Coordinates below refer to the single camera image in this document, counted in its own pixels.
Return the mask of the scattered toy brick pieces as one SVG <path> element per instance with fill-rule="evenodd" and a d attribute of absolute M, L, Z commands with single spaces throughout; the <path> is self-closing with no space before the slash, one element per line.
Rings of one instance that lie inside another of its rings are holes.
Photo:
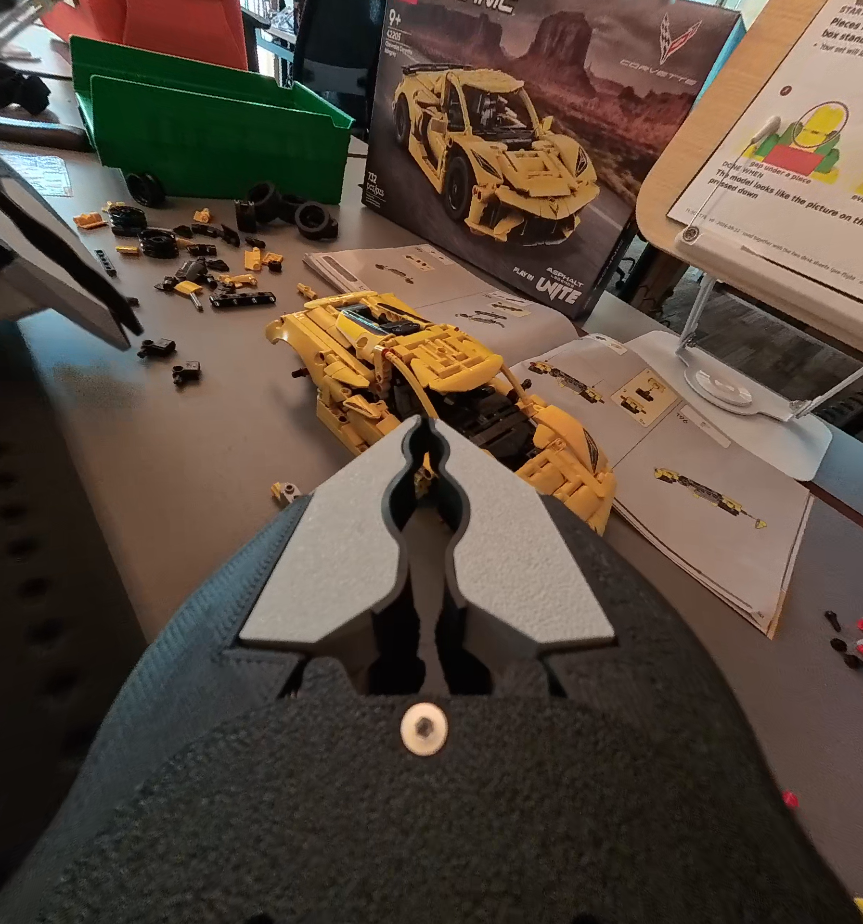
<path fill-rule="evenodd" d="M 275 295 L 262 288 L 262 274 L 280 274 L 283 256 L 253 237 L 241 237 L 227 225 L 213 225 L 208 210 L 194 222 L 175 227 L 148 225 L 140 208 L 108 202 L 96 212 L 73 217 L 76 230 L 94 235 L 105 230 L 116 240 L 119 260 L 164 262 L 169 269 L 153 283 L 156 292 L 178 295 L 201 312 L 214 309 L 272 306 Z"/>

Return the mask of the white board stand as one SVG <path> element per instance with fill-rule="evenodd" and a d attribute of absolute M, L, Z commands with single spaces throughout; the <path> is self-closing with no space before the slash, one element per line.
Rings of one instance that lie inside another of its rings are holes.
<path fill-rule="evenodd" d="M 829 426 L 816 412 L 861 378 L 863 365 L 819 396 L 796 401 L 780 397 L 696 345 L 700 318 L 716 283 L 711 274 L 701 275 L 680 335 L 656 331 L 626 346 L 731 441 L 791 478 L 812 480 L 832 440 Z"/>

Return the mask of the green plastic bin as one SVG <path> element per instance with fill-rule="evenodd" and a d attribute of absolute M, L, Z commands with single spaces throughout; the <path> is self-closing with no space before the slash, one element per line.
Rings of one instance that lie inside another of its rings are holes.
<path fill-rule="evenodd" d="M 80 36 L 73 87 L 102 166 L 177 198 L 237 200 L 270 181 L 338 204 L 354 120 L 310 88 Z"/>

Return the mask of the wooden display board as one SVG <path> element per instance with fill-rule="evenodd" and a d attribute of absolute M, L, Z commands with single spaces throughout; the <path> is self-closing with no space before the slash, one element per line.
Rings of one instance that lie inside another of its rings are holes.
<path fill-rule="evenodd" d="M 654 247 L 863 353 L 863 306 L 856 300 L 743 250 L 732 254 L 730 241 L 707 244 L 698 234 L 685 244 L 688 223 L 670 214 L 825 5 L 766 4 L 645 179 L 636 220 Z"/>

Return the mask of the grey desk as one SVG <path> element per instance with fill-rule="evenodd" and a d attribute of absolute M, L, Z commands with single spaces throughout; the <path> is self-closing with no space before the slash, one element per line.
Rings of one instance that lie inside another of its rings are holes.
<path fill-rule="evenodd" d="M 158 269 L 119 265 L 148 335 L 171 336 L 199 359 L 178 389 L 161 360 L 137 359 L 54 312 L 18 328 L 86 490 L 144 639 L 273 516 L 268 484 L 311 488 L 345 453 L 310 419 L 291 361 L 262 339 L 270 315 L 196 313 L 151 292 Z M 768 641 L 658 552 L 617 514 L 607 539 L 709 645 L 784 786 L 795 815 L 847 887 L 863 895 L 863 676 L 830 650 L 822 611 L 863 610 L 863 445 L 839 436 L 818 476 L 792 588 Z"/>

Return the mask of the toy car set box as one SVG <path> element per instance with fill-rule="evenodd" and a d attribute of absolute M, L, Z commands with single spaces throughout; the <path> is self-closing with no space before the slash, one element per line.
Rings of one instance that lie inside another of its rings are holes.
<path fill-rule="evenodd" d="M 714 2 L 387 2 L 364 206 L 587 317 L 746 29 Z"/>

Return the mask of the open instruction booklet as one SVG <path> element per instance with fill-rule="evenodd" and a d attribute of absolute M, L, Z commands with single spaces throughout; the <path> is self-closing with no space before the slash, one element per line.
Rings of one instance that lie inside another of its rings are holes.
<path fill-rule="evenodd" d="M 559 311 L 487 284 L 431 245 L 311 252 L 335 292 L 394 295 L 498 353 L 609 456 L 614 508 L 645 539 L 775 635 L 813 498 L 675 391 L 675 375 Z"/>

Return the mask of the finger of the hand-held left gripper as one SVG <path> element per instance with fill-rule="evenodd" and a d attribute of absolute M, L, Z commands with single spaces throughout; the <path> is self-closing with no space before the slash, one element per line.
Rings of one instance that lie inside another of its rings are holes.
<path fill-rule="evenodd" d="M 0 157 L 0 212 L 39 250 L 62 265 L 88 292 L 102 298 L 127 334 L 144 329 L 132 306 L 95 256 L 31 185 Z"/>
<path fill-rule="evenodd" d="M 0 321 L 54 310 L 79 328 L 125 351 L 124 327 L 97 295 L 44 254 L 0 212 Z"/>

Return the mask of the black hooded device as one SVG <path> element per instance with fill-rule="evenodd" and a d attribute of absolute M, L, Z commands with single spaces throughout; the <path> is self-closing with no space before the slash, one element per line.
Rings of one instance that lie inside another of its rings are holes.
<path fill-rule="evenodd" d="M 295 2 L 294 79 L 352 118 L 368 141 L 384 1 Z"/>

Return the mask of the yellow toy brick car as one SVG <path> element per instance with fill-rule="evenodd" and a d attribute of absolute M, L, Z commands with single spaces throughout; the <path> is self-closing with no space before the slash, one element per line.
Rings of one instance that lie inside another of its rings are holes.
<path fill-rule="evenodd" d="M 310 300 L 265 337 L 296 353 L 318 420 L 353 456 L 414 415 L 436 419 L 605 532 L 617 481 L 604 451 L 470 333 L 366 290 Z"/>

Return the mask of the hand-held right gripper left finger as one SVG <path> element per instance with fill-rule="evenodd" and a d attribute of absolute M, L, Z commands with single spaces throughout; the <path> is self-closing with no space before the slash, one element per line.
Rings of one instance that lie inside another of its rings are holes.
<path fill-rule="evenodd" d="M 424 680 L 403 530 L 425 420 L 414 416 L 302 499 L 239 630 L 249 649 L 331 657 L 355 680 Z"/>

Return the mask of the printed leaflet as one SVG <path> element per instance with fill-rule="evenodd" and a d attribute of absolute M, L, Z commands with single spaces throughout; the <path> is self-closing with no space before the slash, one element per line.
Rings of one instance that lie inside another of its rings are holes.
<path fill-rule="evenodd" d="M 22 153 L 4 153 L 1 157 L 40 195 L 49 198 L 71 198 L 74 195 L 63 158 Z"/>

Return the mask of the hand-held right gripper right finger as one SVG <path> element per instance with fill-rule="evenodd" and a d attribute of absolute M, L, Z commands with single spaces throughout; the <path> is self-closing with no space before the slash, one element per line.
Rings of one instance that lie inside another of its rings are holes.
<path fill-rule="evenodd" d="M 515 663 L 616 643 L 547 497 L 437 420 L 430 462 L 451 531 L 435 630 L 448 684 L 494 684 Z"/>

